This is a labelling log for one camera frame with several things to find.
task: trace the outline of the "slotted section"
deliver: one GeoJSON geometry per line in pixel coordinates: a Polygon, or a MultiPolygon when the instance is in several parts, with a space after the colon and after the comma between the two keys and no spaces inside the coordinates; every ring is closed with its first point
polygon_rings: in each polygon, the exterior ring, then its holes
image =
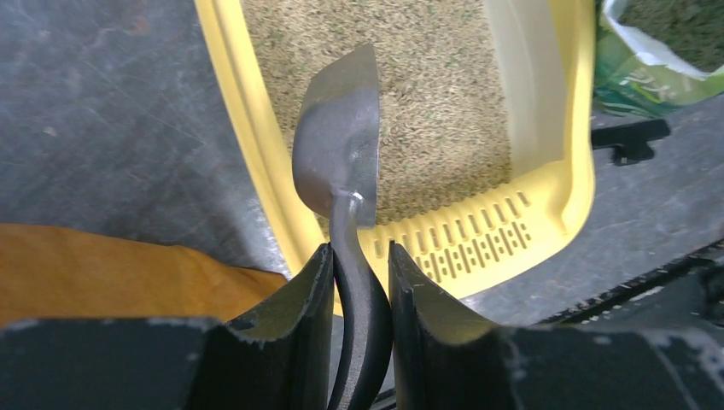
{"type": "MultiPolygon", "coordinates": [[[[402,243],[425,275],[443,284],[528,249],[532,238],[523,216],[530,205],[521,191],[515,191],[489,208],[450,215],[437,227],[420,227],[386,240],[402,243]],[[411,248],[411,239],[417,249],[411,248]]],[[[376,239],[374,246],[377,257],[387,258],[386,242],[376,239]]]]}

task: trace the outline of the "black plastic holder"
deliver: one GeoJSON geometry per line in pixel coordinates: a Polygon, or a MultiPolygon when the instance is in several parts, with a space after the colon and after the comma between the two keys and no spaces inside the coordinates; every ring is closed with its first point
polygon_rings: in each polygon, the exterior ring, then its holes
{"type": "Polygon", "coordinates": [[[656,152],[649,142],[670,134],[671,128],[666,120],[646,120],[592,130],[591,145],[593,149],[612,148],[611,162],[622,167],[653,159],[656,152]]]}

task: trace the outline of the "litter box rim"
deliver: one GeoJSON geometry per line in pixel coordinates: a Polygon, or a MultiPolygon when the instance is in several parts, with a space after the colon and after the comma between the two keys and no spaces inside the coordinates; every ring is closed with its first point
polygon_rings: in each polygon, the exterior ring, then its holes
{"type": "MultiPolygon", "coordinates": [[[[567,85],[563,159],[509,184],[426,214],[360,231],[365,255],[388,285],[388,241],[462,298],[516,277],[568,245],[593,205],[590,144],[593,2],[548,0],[567,85]]],[[[196,0],[196,9],[236,139],[292,275],[325,242],[296,195],[291,158],[238,0],[196,0]]],[[[337,302],[335,312],[340,313],[337,302]]]]}

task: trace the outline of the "metal scoop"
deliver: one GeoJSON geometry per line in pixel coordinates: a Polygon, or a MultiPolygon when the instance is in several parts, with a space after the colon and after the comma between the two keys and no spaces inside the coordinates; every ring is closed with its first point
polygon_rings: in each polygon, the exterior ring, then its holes
{"type": "Polygon", "coordinates": [[[392,348],[387,297],[357,238],[375,225],[380,102],[371,44],[325,67],[301,106],[292,155],[295,188],[314,212],[330,219],[344,312],[342,357],[328,409],[370,408],[392,348]]]}

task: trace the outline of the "green bag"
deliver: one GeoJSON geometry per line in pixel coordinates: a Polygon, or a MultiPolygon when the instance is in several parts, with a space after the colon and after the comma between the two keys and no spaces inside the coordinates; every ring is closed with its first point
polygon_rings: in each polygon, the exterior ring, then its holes
{"type": "MultiPolygon", "coordinates": [[[[724,92],[724,61],[713,73],[705,73],[679,58],[666,44],[619,23],[629,0],[598,2],[595,109],[657,118],[724,92]]],[[[716,18],[724,25],[724,16],[716,18]]],[[[696,41],[704,44],[708,39],[696,41]]]]}

